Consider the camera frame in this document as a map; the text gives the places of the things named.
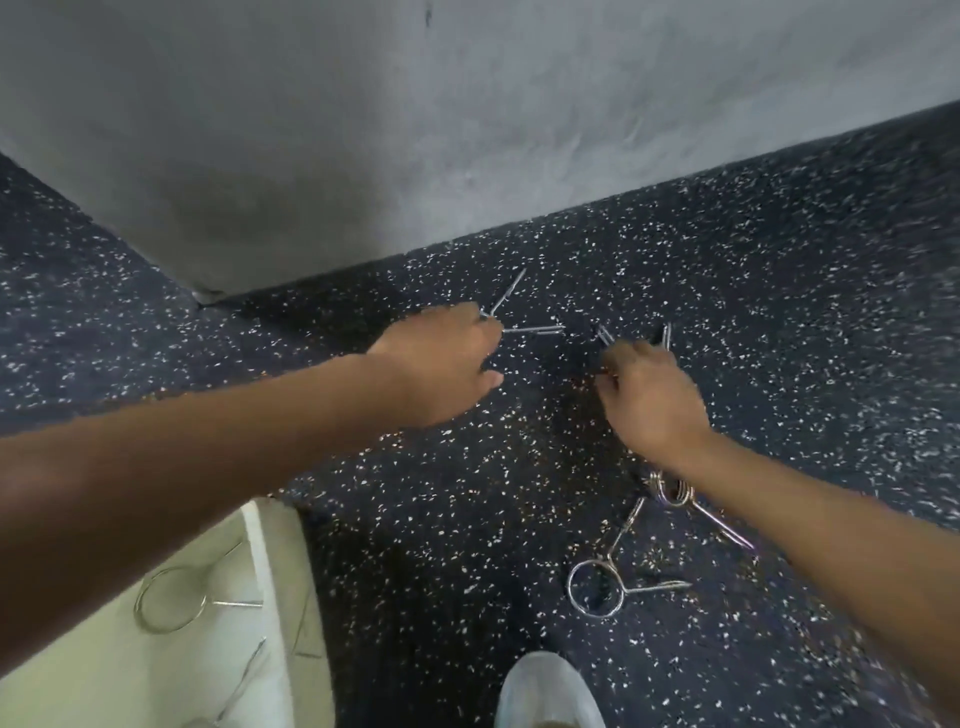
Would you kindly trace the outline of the person's right hand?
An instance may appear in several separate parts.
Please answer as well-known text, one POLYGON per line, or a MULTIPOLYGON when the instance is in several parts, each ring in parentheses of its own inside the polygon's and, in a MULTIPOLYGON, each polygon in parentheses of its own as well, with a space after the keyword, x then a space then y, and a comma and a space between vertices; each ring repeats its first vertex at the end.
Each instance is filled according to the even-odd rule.
POLYGON ((604 350, 602 363, 619 375, 619 400, 601 401, 617 438, 655 467, 687 476, 713 429, 699 389, 674 354, 619 339, 604 350))

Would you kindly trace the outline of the person's left hand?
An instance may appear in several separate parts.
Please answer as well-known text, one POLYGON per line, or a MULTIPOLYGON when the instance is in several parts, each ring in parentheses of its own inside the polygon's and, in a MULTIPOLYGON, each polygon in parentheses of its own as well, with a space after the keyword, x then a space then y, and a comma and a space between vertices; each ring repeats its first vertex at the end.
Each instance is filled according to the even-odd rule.
POLYGON ((385 386, 390 412, 403 429, 456 418, 486 398, 478 375, 497 350, 503 326, 482 319, 473 301, 418 311, 391 324, 363 359, 385 386))

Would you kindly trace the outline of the silver spring collar clip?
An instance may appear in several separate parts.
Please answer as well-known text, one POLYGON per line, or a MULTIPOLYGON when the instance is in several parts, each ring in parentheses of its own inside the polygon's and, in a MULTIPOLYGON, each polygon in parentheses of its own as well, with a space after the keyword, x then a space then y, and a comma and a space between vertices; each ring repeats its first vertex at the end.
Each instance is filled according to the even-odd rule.
POLYGON ((745 551, 755 553, 756 545, 736 528, 729 525, 721 516, 698 501, 694 488, 685 480, 668 474, 661 469, 651 470, 647 479, 648 487, 654 499, 667 508, 685 509, 704 516, 729 541, 745 551))
MULTIPOLYGON (((619 338, 615 336, 604 324, 597 323, 594 327, 596 339, 605 347, 613 346, 619 338)), ((666 352, 672 351, 673 326, 669 321, 663 322, 654 331, 653 335, 644 339, 655 348, 660 348, 666 352)))
POLYGON ((210 608, 259 610, 262 599, 231 596, 223 591, 224 568, 234 564, 234 554, 249 553, 249 542, 238 540, 206 564, 173 564, 146 577, 133 602, 136 627, 150 636, 180 632, 210 608))
POLYGON ((266 653, 266 645, 268 639, 267 637, 262 637, 255 650, 250 654, 246 664, 244 666, 243 672, 234 686, 234 689, 224 701, 222 708, 212 717, 195 717, 186 723, 184 723, 181 728, 221 728, 224 721, 230 715, 236 703, 242 698, 244 692, 249 685, 249 682, 253 674, 258 669, 260 658, 266 653))
MULTIPOLYGON (((483 308, 480 308, 479 316, 482 319, 494 318, 495 314, 498 313, 498 310, 504 306, 504 304, 509 300, 509 298, 513 295, 515 290, 519 287, 521 282, 524 280, 526 273, 527 273, 527 268, 525 266, 520 268, 519 272, 510 282, 508 287, 498 297, 498 299, 489 308, 489 310, 484 310, 483 308)), ((553 323, 553 324, 545 324, 545 325, 505 326, 502 329, 502 334, 557 335, 557 334, 563 334, 566 331, 566 329, 567 327, 562 323, 553 323)))
POLYGON ((618 566, 618 553, 623 541, 633 534, 648 500, 647 495, 637 498, 600 555, 570 566, 564 588, 569 603, 579 614, 594 620, 607 620, 622 610, 628 598, 684 592, 693 587, 689 580, 659 574, 645 576, 634 585, 625 581, 618 566))

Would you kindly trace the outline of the person's right forearm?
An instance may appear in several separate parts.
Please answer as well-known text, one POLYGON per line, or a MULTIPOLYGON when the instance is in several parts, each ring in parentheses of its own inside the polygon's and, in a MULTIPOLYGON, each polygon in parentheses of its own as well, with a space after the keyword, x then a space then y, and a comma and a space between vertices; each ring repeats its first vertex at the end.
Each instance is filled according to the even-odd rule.
POLYGON ((774 544, 960 723, 960 533, 710 429, 658 462, 774 544))

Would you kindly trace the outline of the person's left forearm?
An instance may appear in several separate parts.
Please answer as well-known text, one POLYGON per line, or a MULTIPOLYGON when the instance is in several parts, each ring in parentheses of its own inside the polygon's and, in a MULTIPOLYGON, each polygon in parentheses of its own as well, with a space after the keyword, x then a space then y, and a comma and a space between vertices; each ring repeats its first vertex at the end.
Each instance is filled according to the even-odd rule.
POLYGON ((249 500, 420 414, 362 354, 0 438, 0 676, 249 500))

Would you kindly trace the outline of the white shoe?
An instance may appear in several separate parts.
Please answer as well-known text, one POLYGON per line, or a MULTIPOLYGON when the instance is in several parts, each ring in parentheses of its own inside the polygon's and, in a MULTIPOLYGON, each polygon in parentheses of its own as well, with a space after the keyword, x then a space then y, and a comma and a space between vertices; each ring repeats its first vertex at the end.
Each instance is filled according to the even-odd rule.
POLYGON ((534 651, 508 672, 493 728, 607 728, 594 695, 564 657, 534 651))

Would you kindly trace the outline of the white box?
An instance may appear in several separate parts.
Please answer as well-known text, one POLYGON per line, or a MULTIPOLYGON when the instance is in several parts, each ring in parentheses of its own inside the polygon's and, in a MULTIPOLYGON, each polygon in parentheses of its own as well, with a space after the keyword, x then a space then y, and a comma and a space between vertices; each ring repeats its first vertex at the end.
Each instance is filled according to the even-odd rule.
POLYGON ((258 498, 152 569, 6 677, 0 728, 182 728, 212 718, 259 641, 266 653, 221 728, 335 728, 317 589, 297 511, 258 498), (210 608, 179 632, 135 624, 141 583, 177 564, 207 564, 240 540, 222 590, 259 610, 210 608))

